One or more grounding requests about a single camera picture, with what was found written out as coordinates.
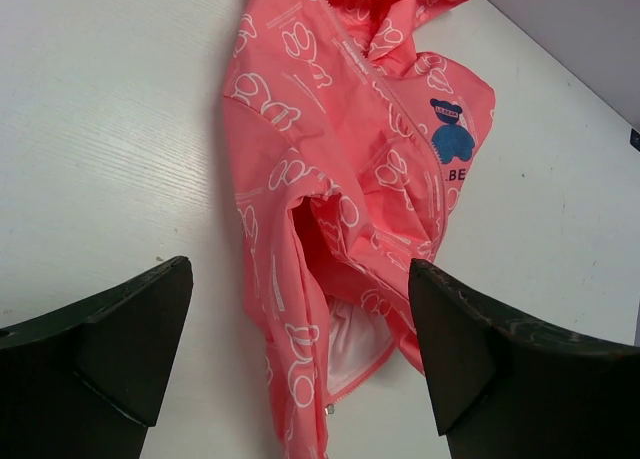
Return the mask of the pink bear print jacket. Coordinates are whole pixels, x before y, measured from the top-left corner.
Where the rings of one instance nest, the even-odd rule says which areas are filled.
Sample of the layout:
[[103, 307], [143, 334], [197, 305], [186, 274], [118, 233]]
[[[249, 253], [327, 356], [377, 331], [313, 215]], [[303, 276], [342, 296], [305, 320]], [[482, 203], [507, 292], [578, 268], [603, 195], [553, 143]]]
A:
[[414, 32], [468, 0], [248, 0], [223, 112], [247, 315], [276, 434], [323, 458], [327, 415], [394, 352], [422, 359], [413, 259], [433, 260], [493, 89]]

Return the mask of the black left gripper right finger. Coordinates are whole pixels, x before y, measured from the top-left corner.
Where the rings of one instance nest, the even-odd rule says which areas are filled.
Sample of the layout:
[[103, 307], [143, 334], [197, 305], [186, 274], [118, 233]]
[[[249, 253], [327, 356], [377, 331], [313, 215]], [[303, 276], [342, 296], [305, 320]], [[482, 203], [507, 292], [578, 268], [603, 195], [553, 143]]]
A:
[[635, 458], [639, 350], [546, 322], [412, 261], [409, 300], [454, 458]]

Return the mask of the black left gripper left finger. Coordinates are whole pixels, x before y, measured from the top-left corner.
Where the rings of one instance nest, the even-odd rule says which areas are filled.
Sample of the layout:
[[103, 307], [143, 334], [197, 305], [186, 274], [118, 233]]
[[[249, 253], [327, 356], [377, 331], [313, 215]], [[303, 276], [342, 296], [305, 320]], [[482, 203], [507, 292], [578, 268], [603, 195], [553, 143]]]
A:
[[137, 458], [157, 424], [193, 290], [176, 256], [1, 331], [4, 458]]

